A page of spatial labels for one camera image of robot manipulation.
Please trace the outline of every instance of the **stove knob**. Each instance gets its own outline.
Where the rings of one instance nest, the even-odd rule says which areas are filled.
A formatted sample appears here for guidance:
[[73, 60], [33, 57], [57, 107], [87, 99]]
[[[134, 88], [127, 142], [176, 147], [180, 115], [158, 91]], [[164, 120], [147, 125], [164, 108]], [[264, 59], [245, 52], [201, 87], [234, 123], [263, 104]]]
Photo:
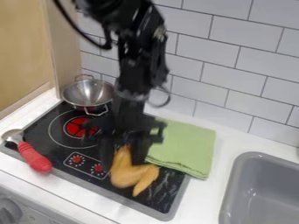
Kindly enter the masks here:
[[103, 166], [101, 164], [96, 164], [94, 166], [94, 171], [97, 172], [97, 173], [100, 173], [103, 171]]
[[75, 157], [72, 158], [72, 161], [73, 161], [74, 164], [78, 165], [82, 162], [82, 157], [75, 156]]

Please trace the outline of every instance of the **red handle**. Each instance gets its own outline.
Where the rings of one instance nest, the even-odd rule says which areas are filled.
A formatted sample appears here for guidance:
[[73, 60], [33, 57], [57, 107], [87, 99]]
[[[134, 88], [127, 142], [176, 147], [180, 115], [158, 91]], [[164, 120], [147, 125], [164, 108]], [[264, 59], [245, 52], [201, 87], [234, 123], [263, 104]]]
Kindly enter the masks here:
[[19, 153], [30, 165], [30, 167], [42, 173], [49, 173], [52, 170], [52, 163], [46, 157], [40, 155], [34, 148], [26, 142], [21, 142], [17, 146]]

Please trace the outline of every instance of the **black stovetop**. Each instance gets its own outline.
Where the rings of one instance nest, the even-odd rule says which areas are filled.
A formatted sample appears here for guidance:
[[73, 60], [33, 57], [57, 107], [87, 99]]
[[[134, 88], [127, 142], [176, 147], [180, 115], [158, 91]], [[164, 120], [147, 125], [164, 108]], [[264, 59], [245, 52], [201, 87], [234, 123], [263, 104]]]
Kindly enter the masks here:
[[[132, 196], [132, 188], [119, 189], [110, 182], [109, 173], [101, 171], [101, 158], [95, 143], [82, 142], [84, 130], [80, 124], [93, 117], [72, 109], [65, 102], [60, 103], [46, 115], [24, 130], [24, 140], [42, 155], [52, 161], [54, 168], [83, 179], [95, 186], [133, 200], [159, 213], [170, 211], [185, 175], [161, 167], [158, 179], [140, 193]], [[15, 145], [6, 144], [16, 151]]]

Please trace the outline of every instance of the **green towel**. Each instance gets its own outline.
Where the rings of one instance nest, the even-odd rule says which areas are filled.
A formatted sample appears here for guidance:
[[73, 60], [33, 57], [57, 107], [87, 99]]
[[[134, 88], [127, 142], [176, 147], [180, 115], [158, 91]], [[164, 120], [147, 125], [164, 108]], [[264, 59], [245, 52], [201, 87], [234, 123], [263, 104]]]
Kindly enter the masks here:
[[146, 161], [207, 179], [212, 166], [216, 133], [182, 122], [163, 120], [168, 124], [162, 144], [149, 149]]

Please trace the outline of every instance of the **yellow toy food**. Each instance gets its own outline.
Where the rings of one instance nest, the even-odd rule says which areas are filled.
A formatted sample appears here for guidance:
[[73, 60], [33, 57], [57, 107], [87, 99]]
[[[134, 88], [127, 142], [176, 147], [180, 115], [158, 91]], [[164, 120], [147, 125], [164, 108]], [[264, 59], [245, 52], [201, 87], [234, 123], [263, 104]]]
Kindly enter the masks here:
[[110, 174], [111, 183], [116, 187], [135, 186], [135, 197], [159, 176], [159, 168], [153, 164], [132, 165], [130, 147], [126, 145], [115, 153]]

